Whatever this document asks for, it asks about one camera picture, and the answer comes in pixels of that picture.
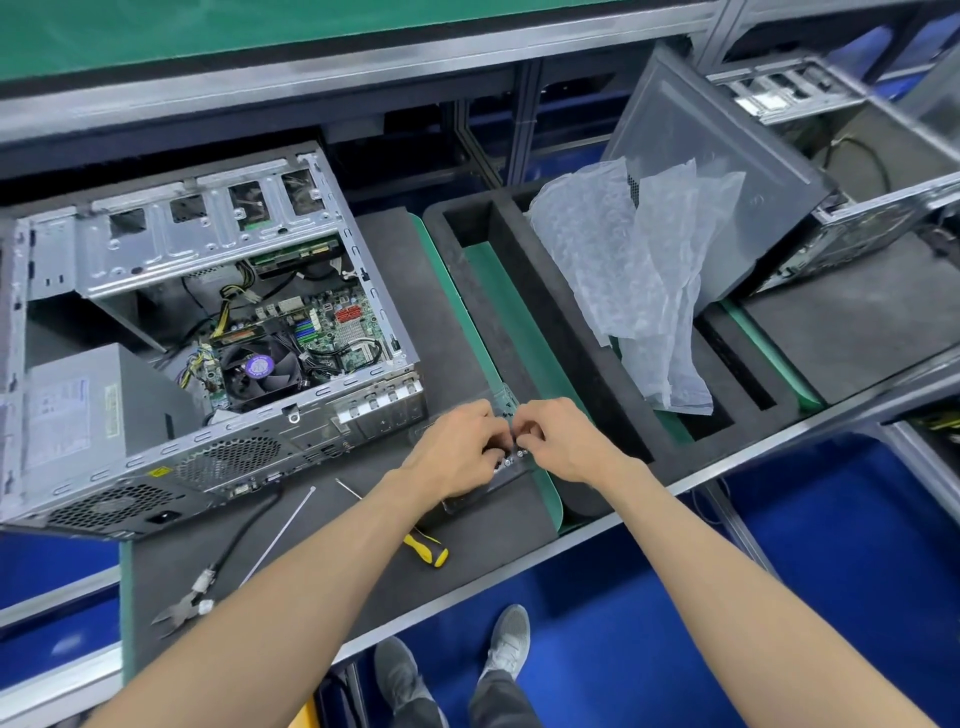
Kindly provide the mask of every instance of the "white label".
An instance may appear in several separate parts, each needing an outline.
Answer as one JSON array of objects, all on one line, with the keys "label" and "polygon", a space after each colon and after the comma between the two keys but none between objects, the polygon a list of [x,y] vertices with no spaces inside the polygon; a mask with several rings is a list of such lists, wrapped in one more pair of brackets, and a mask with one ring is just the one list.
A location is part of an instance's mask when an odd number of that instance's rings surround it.
[{"label": "white label", "polygon": [[104,402],[107,411],[107,436],[120,434],[120,387],[114,382],[104,390]]},{"label": "white label", "polygon": [[73,379],[28,395],[27,467],[90,447],[90,382]]}]

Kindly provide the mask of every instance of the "purple fan label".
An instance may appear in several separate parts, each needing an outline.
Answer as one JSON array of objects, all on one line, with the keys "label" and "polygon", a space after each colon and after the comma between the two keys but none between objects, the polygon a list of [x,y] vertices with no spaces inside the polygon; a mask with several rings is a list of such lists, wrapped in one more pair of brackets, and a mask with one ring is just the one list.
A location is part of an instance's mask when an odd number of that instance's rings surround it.
[{"label": "purple fan label", "polygon": [[262,379],[274,370],[274,360],[266,354],[255,354],[243,365],[244,371],[253,379]]}]

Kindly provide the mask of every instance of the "screwdriver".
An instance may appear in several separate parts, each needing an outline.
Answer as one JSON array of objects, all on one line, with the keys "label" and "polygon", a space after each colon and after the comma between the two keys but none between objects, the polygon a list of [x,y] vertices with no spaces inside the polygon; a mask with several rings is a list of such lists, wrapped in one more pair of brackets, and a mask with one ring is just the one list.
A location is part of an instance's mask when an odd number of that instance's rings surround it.
[{"label": "screwdriver", "polygon": [[[337,481],[337,485],[344,488],[344,490],[350,493],[357,500],[363,500],[363,496],[359,495],[356,491],[350,488],[347,483],[345,483],[339,477],[335,477],[333,479]],[[443,566],[446,563],[446,557],[450,555],[450,552],[446,546],[437,541],[437,539],[430,538],[416,527],[414,527],[410,533],[403,537],[403,543],[412,548],[420,557],[420,559],[432,566],[434,569],[439,569],[441,566]]]}]

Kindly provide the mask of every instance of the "gray sneaker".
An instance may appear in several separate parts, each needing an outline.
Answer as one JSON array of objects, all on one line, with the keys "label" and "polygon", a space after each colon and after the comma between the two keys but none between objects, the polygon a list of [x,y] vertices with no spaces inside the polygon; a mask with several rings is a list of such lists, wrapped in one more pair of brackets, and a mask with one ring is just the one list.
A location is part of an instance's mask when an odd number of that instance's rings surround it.
[{"label": "gray sneaker", "polygon": [[490,652],[480,678],[493,669],[502,669],[516,680],[523,663],[530,654],[530,617],[519,604],[503,610],[493,626],[490,637]]},{"label": "gray sneaker", "polygon": [[419,697],[433,701],[433,695],[420,676],[413,652],[399,638],[388,637],[376,646],[373,670],[376,685],[394,713]]}]

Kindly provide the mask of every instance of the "gray pants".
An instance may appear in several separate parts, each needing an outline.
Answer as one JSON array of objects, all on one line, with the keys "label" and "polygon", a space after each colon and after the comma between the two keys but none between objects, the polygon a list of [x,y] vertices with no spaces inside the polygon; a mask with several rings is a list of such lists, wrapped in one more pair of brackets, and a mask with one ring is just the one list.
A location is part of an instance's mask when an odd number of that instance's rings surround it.
[{"label": "gray pants", "polygon": [[[530,701],[510,673],[495,669],[483,676],[470,700],[471,728],[543,728]],[[396,712],[393,728],[445,728],[432,700],[411,700]]]}]

